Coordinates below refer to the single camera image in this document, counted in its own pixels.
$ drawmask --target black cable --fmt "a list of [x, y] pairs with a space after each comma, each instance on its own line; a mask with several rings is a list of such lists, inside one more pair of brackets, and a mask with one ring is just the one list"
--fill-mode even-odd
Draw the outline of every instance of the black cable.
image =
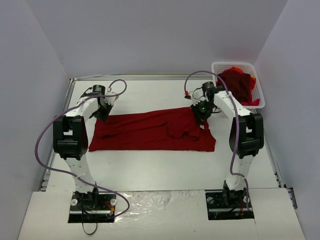
[[221, 111], [216, 111], [218, 109], [218, 107], [215, 107], [215, 109], [214, 109], [214, 111], [212, 112], [213, 114], [218, 114], [218, 113], [221, 113], [222, 112], [222, 110]]
[[92, 86], [91, 86], [91, 87], [88, 87], [88, 89], [87, 89], [87, 90], [85, 90], [83, 94], [86, 94], [86, 93], [87, 93], [87, 91], [88, 91], [88, 90], [91, 90], [91, 89], [92, 89]]
[[233, 212], [235, 209], [236, 209], [236, 207], [234, 207], [234, 208], [230, 209], [230, 210], [228, 211], [228, 213]]
[[81, 224], [82, 224], [82, 229], [83, 229], [85, 234], [87, 234], [89, 236], [92, 236], [93, 234], [95, 234], [95, 232], [98, 229], [98, 223], [97, 222], [95, 223], [95, 229], [94, 229], [93, 232], [91, 232], [91, 233], [87, 233], [86, 232], [85, 226], [84, 226], [84, 213], [86, 213], [88, 215], [88, 219], [89, 219], [90, 214], [86, 210], [84, 210], [84, 205], [82, 203], [82, 200], [80, 201], [80, 204], [81, 204]]
[[196, 88], [196, 89], [193, 91], [193, 93], [192, 93], [192, 97], [193, 97], [195, 100], [199, 100], [200, 98], [204, 97], [204, 95], [202, 95], [202, 96], [199, 97], [199, 98], [195, 98], [195, 97], [194, 97], [195, 92], [196, 92], [197, 90], [199, 90], [199, 89], [201, 89], [201, 87]]

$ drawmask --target white basket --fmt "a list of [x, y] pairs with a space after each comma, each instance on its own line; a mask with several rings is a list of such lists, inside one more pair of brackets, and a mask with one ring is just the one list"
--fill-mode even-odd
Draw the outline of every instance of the white basket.
[[[244, 106], [246, 109], [262, 109], [266, 103], [265, 98], [262, 93], [262, 89], [259, 83], [258, 75], [256, 73], [255, 67], [250, 63], [244, 62], [232, 62], [232, 61], [216, 61], [212, 63], [211, 68], [212, 72], [215, 74], [220, 74], [224, 70], [227, 70], [232, 67], [237, 67], [243, 70], [244, 73], [250, 74], [252, 77], [255, 77], [256, 83], [254, 89], [252, 91], [252, 100], [260, 99], [260, 104], [258, 106]], [[213, 83], [216, 85], [216, 81], [218, 81], [216, 76], [213, 76]]]

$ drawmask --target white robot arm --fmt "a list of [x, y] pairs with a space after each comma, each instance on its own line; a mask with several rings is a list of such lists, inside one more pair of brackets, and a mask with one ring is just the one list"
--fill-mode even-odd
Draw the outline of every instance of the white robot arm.
[[[213, 82], [209, 81], [201, 87], [203, 95], [198, 92], [189, 92], [189, 99], [192, 100], [192, 111], [198, 124], [207, 120], [213, 113], [214, 108], [220, 108], [229, 119], [232, 120], [229, 145], [233, 151], [236, 143], [236, 114], [234, 105], [231, 102], [230, 96], [222, 86], [214, 86]], [[245, 191], [245, 178], [247, 177], [250, 165], [256, 154], [264, 146], [264, 128], [263, 118], [259, 113], [252, 113], [244, 108], [229, 92], [233, 102], [237, 108], [239, 117], [239, 141], [237, 155], [235, 156], [232, 170], [235, 174], [229, 173], [225, 180], [223, 189], [225, 190], [225, 200], [232, 202], [234, 193]]]
[[[88, 136], [85, 123], [91, 117], [106, 121], [108, 115], [118, 99], [115, 92], [107, 90], [102, 85], [88, 88], [79, 99], [80, 107], [69, 111], [53, 123], [53, 149], [68, 164], [70, 171], [90, 184], [95, 184], [87, 163]], [[74, 178], [75, 195], [84, 204], [96, 205], [98, 190]]]

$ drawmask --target gray wall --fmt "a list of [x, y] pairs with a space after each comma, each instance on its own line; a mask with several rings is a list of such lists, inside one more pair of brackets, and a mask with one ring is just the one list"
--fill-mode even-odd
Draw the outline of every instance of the gray wall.
[[254, 63], [287, 0], [27, 0], [68, 77]]
[[265, 131], [307, 240], [320, 239], [319, 12], [318, 0], [288, 1], [255, 63]]
[[[43, 170], [34, 145], [63, 107], [68, 79], [25, 0], [0, 1], [0, 239], [18, 238]], [[40, 156], [48, 159], [47, 134]]]

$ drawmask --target wrinkled fabric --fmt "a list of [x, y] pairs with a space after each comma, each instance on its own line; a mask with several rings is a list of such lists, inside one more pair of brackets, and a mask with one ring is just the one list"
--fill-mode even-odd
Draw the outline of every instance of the wrinkled fabric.
[[[260, 99], [253, 101], [251, 92], [255, 88], [256, 78], [248, 73], [244, 73], [238, 67], [231, 67], [222, 73], [218, 74], [225, 82], [228, 90], [243, 106], [258, 106]], [[217, 86], [223, 86], [218, 79]]]
[[193, 150], [213, 152], [216, 140], [209, 125], [196, 124], [190, 107], [97, 119], [89, 151]]

